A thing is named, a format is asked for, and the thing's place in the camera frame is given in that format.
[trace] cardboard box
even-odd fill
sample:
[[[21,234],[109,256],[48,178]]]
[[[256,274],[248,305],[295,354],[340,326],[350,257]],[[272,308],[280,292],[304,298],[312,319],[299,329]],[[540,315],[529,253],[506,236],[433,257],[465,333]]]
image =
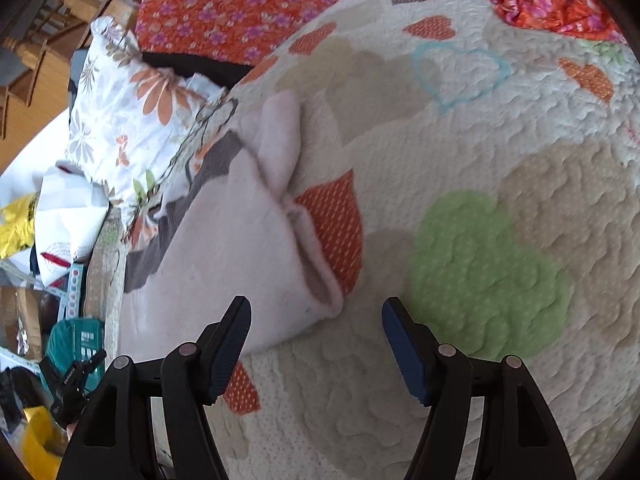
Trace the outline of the cardboard box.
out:
[[[43,357],[42,332],[40,331],[40,295],[30,288],[17,289],[18,315],[27,333],[29,351],[25,358],[40,361]]]
[[[27,335],[29,350],[25,359],[41,360],[42,334],[40,332],[40,295],[37,290],[0,287],[0,314],[2,318],[2,346],[18,354],[18,318]]]

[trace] teal basket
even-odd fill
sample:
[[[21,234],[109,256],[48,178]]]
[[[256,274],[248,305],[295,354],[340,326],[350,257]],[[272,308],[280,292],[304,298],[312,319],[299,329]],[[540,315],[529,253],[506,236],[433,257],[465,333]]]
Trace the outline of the teal basket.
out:
[[[73,361],[88,361],[104,345],[104,323],[91,317],[64,319],[51,330],[46,355],[65,374]],[[95,390],[104,375],[104,363],[89,375],[86,389]]]

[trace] blue gripper pad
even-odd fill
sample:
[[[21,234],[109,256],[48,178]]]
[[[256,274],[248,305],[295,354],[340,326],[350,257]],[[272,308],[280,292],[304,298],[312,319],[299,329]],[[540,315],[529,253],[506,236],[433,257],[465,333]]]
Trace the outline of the blue gripper pad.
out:
[[[431,395],[425,385],[424,363],[389,301],[382,306],[382,327],[409,393],[423,405],[429,406]]]
[[[244,340],[251,326],[251,304],[243,298],[234,322],[225,334],[220,350],[211,364],[211,384],[209,393],[215,399],[225,393],[231,374],[236,367]]]

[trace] folded blanket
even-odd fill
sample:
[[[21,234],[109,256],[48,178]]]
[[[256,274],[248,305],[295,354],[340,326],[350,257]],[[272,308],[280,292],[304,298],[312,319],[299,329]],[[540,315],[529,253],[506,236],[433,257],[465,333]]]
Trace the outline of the folded blanket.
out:
[[[286,193],[300,154],[298,99],[281,92],[239,124],[258,131],[229,130],[213,144],[187,195],[163,205],[158,235],[127,259],[120,352],[135,361],[195,340],[236,295],[253,309],[245,353],[342,309],[311,218]],[[260,139],[255,156],[246,137]]]

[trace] blue heart outline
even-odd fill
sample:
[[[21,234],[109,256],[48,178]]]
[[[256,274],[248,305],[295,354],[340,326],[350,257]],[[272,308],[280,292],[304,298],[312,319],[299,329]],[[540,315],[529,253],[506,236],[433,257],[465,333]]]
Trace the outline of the blue heart outline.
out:
[[[484,54],[498,65],[498,78],[495,80],[494,84],[482,89],[475,95],[469,97],[456,97],[451,101],[443,101],[440,97],[440,93],[429,84],[429,82],[422,76],[422,73],[420,72],[420,61],[422,60],[425,52],[437,49],[451,50],[456,54]],[[415,78],[420,82],[422,87],[429,93],[429,95],[431,95],[431,97],[433,97],[433,99],[438,103],[438,109],[440,110],[440,113],[444,113],[454,106],[459,105],[460,103],[470,103],[488,94],[489,92],[493,92],[496,88],[498,88],[498,86],[504,83],[507,78],[513,75],[513,70],[511,69],[510,65],[508,65],[505,60],[503,60],[501,57],[494,54],[490,50],[487,50],[485,48],[473,48],[472,50],[465,50],[463,48],[457,47],[450,41],[427,41],[423,44],[418,45],[418,47],[416,47],[414,53],[412,54],[412,61],[414,64]]]

